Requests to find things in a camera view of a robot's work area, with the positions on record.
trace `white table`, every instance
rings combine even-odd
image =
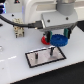
[[[11,15],[4,14],[3,16],[9,20],[22,17],[21,13],[15,13],[14,17]],[[16,38],[13,26],[1,20],[0,22],[3,23],[3,27],[0,27],[0,46],[3,47],[3,51],[0,52],[0,84],[13,83],[84,61],[84,32],[76,27],[68,45],[61,48],[67,59],[36,68],[29,68],[25,53],[49,47],[41,43],[43,33],[38,30],[25,28],[25,37]],[[63,30],[56,30],[53,33],[63,34]]]

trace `black cable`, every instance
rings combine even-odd
[[[0,15],[0,19],[13,25],[13,26],[18,26],[18,27],[27,27],[27,28],[36,28],[36,29],[43,29],[43,24],[42,21],[36,21],[35,23],[30,23],[30,24],[18,24],[15,22],[12,22],[8,19],[6,19],[5,17],[3,17],[2,15]]]
[[[6,0],[0,0],[0,3],[4,3]]]
[[[28,25],[28,24],[18,24],[18,23],[14,23],[14,22],[12,22],[12,21],[10,21],[10,20],[8,20],[8,19],[6,19],[6,18],[4,18],[2,15],[0,15],[0,19],[1,20],[3,20],[3,21],[5,21],[5,22],[7,22],[7,23],[9,23],[9,24],[11,24],[11,25],[13,25],[13,26],[19,26],[19,27],[29,27],[29,26],[32,26],[32,25]]]

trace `mounting plate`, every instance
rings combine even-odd
[[[50,55],[50,51],[51,48],[26,53],[30,68],[66,59],[60,48],[54,47],[52,56]]]
[[[54,11],[43,13],[42,19],[45,25],[43,31],[51,31],[57,29],[70,28],[74,23],[78,21],[78,16],[75,10],[70,16],[64,16],[58,11]]]

